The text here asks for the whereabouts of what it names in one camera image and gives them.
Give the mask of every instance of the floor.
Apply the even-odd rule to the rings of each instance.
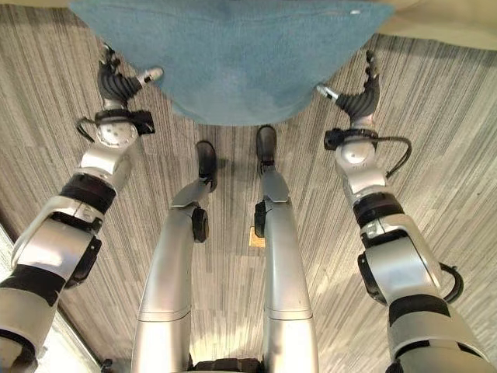
[[[67,10],[0,7],[0,222],[14,239],[71,175],[88,143],[75,119],[101,109],[99,41]],[[497,53],[427,40],[374,36],[381,61],[381,134],[412,139],[414,153],[392,179],[436,256],[458,265],[455,303],[497,364]],[[363,82],[364,51],[331,80],[339,91]],[[223,159],[209,196],[210,238],[193,255],[193,359],[259,357],[263,249],[249,246],[255,204],[254,127],[209,127],[177,117],[156,88],[133,108],[150,110],[157,134],[106,216],[103,248],[85,284],[61,307],[101,358],[130,359],[135,317],[169,202],[195,177],[194,145],[210,140]],[[341,190],[325,130],[347,120],[315,97],[276,124],[277,168],[294,202],[318,333],[321,371],[388,366],[387,313],[363,288],[359,229]],[[401,145],[380,145],[391,166]]]

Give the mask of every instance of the blue cloth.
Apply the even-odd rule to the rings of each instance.
[[[393,12],[372,2],[84,0],[71,9],[136,69],[161,66],[177,112],[204,124],[292,117]]]

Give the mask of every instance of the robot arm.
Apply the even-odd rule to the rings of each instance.
[[[116,72],[119,60],[106,46],[98,86],[104,110],[92,147],[72,178],[52,197],[19,237],[12,254],[13,272],[0,283],[0,367],[36,368],[36,354],[53,322],[63,289],[82,283],[96,261],[96,238],[104,214],[130,175],[141,151],[140,136],[154,133],[149,112],[130,112],[127,101],[145,84],[160,78],[154,68],[126,78]]]
[[[364,92],[344,95],[325,85],[317,90],[335,101],[350,117],[348,130],[327,131],[325,148],[335,151],[343,188],[360,226],[365,251],[358,258],[368,294],[388,307],[388,342],[392,364],[387,372],[496,372],[469,326],[448,304],[462,292],[462,279],[431,253],[415,222],[404,213],[387,178],[376,163],[379,138],[373,113],[380,98],[374,54]],[[441,270],[450,271],[457,286],[445,299],[440,294]]]

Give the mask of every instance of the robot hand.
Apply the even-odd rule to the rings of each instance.
[[[161,68],[150,68],[142,73],[125,77],[117,72],[120,59],[116,57],[114,50],[105,44],[103,59],[100,61],[97,83],[100,95],[103,99],[104,109],[125,109],[129,99],[142,89],[147,83],[162,77]]]
[[[323,96],[335,100],[336,105],[349,115],[351,123],[362,118],[371,118],[380,102],[380,74],[373,51],[366,52],[366,60],[368,63],[367,80],[361,93],[351,95],[336,93],[324,84],[316,87]]]

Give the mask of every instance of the black cable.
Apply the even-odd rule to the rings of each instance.
[[[346,140],[345,143],[348,144],[350,142],[364,142],[364,141],[373,142],[373,143],[396,141],[396,142],[403,142],[404,144],[407,145],[407,149],[405,150],[402,157],[397,161],[397,163],[395,163],[395,166],[393,166],[389,171],[387,171],[385,175],[387,179],[392,177],[409,160],[409,158],[411,158],[412,154],[411,140],[400,136],[385,136],[383,138],[358,138],[358,139]]]
[[[79,118],[77,121],[76,121],[76,130],[78,131],[78,133],[84,137],[86,140],[90,141],[90,142],[95,142],[95,140],[93,140],[93,138],[88,134],[88,132],[86,132],[85,128],[83,127],[83,124],[93,124],[95,125],[95,121],[87,118],[87,117],[83,117],[83,118]]]
[[[443,299],[445,299],[445,302],[452,303],[463,294],[464,291],[463,277],[459,274],[459,272],[457,272],[457,267],[449,267],[444,263],[440,263],[440,268],[442,271],[451,274],[452,277],[454,278],[454,285],[452,287],[452,290],[449,291],[449,294],[443,297]]]

